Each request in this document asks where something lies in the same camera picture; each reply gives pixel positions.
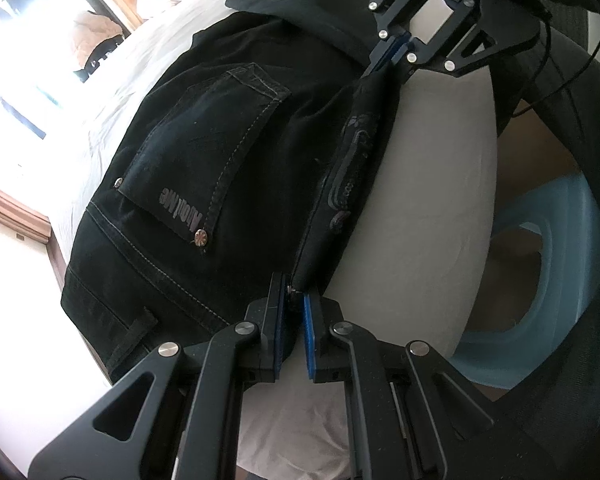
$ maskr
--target white bed sheet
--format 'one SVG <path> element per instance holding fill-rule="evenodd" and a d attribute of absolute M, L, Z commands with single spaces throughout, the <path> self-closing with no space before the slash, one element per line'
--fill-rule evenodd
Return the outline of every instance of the white bed sheet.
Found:
<path fill-rule="evenodd" d="M 225 0 L 183 0 L 152 18 L 87 80 L 68 109 L 68 131 L 49 139 L 45 178 L 54 190 L 45 211 L 66 262 L 80 218 L 102 181 L 138 107 L 191 37 L 229 16 Z"/>

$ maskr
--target light blue plastic stool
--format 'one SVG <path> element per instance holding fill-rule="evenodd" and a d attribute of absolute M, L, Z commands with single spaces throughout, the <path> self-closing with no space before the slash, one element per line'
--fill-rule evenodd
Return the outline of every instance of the light blue plastic stool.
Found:
<path fill-rule="evenodd" d="M 521 227 L 542 237 L 538 291 L 505 332 L 465 332 L 450 359 L 469 380 L 510 389 L 562 342 L 600 284 L 600 210 L 586 179 L 565 176 L 515 199 L 492 236 Z"/>

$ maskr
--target blue gripper pad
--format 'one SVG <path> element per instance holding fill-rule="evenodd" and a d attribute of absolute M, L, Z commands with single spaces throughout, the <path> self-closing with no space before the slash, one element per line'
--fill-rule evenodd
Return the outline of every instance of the blue gripper pad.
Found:
<path fill-rule="evenodd" d="M 304 320 L 304 352 L 306 354 L 306 369 L 309 378 L 315 379 L 315 333 L 314 320 L 311 315 L 311 300 L 309 294 L 304 295 L 303 320 Z"/>

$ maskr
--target bed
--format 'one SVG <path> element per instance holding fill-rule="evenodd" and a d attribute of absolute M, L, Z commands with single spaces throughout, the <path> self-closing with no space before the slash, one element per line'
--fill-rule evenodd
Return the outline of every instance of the bed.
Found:
<path fill-rule="evenodd" d="M 64 138 L 50 139 L 44 177 L 54 190 L 46 211 L 58 276 L 70 259 L 80 218 L 142 99 L 190 47 L 194 33 L 233 12 L 224 1 L 182 0 L 141 25 L 85 83 L 68 110 Z M 441 19 L 432 16 L 444 13 L 441 0 L 431 5 L 412 22 L 421 35 L 431 34 Z M 424 338 L 450 355 L 470 314 L 489 245 L 496 172 L 490 75 L 487 69 L 461 79 L 418 72 L 402 97 L 374 190 L 327 295 L 340 301 L 346 319 L 378 338 L 396 344 Z M 370 316 L 368 305 L 375 302 L 389 305 L 384 316 Z M 245 396 L 238 464 L 265 478 L 346 474 L 342 386 L 309 390 L 303 367 L 297 345 L 279 384 L 259 384 Z M 298 408 L 294 413 L 290 403 Z M 274 404 L 275 410 L 264 410 Z M 279 416 L 260 416 L 263 410 L 291 416 L 293 430 Z M 302 422 L 312 413 L 324 415 L 312 420 L 328 438 L 306 430 Z M 307 453 L 293 462 L 298 449 Z"/>

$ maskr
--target black cable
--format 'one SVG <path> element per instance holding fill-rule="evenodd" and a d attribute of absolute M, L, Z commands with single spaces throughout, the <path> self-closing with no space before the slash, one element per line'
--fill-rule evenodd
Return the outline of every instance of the black cable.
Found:
<path fill-rule="evenodd" d="M 542 60 L 540 61 L 538 68 L 536 68 L 536 71 L 527 80 L 527 82 L 522 85 L 522 88 L 518 92 L 518 95 L 516 96 L 515 101 L 513 101 L 513 102 L 515 102 L 516 106 L 520 102 L 520 99 L 522 99 L 522 96 L 525 94 L 526 89 L 528 89 L 531 86 L 531 84 L 536 79 L 538 79 L 538 76 L 540 75 L 542 70 L 544 70 L 544 67 L 546 66 L 547 62 L 549 61 L 549 58 L 551 57 L 551 23 L 549 22 L 549 18 L 545 18 L 544 20 L 542 20 L 542 22 L 544 23 L 544 30 L 546 31 L 546 43 L 544 45 L 544 56 L 542 56 Z"/>
<path fill-rule="evenodd" d="M 520 110 L 519 112 L 514 113 L 511 117 L 515 118 L 515 117 L 520 117 L 520 115 L 522 115 L 522 114 L 526 114 L 529 110 L 531 110 L 536 105 L 540 104 L 545 99 L 548 99 L 549 97 L 552 97 L 552 96 L 556 95 L 558 92 L 561 92 L 562 90 L 567 88 L 567 86 L 569 86 L 571 83 L 573 83 L 577 78 L 579 78 L 584 73 L 584 71 L 587 68 L 589 68 L 589 65 L 591 65 L 593 60 L 596 59 L 596 56 L 598 55 L 599 51 L 600 51 L 600 41 L 596 45 L 591 56 L 589 56 L 589 59 L 587 59 L 587 62 L 582 66 L 581 69 L 579 69 L 575 74 L 573 74 L 569 79 L 567 79 L 567 81 L 565 81 L 560 86 L 558 86 L 558 88 L 556 88 L 554 91 L 550 92 L 549 94 L 545 95 L 544 97 L 541 97 L 537 101 L 534 101 L 529 106 L 522 108 L 522 110 Z"/>

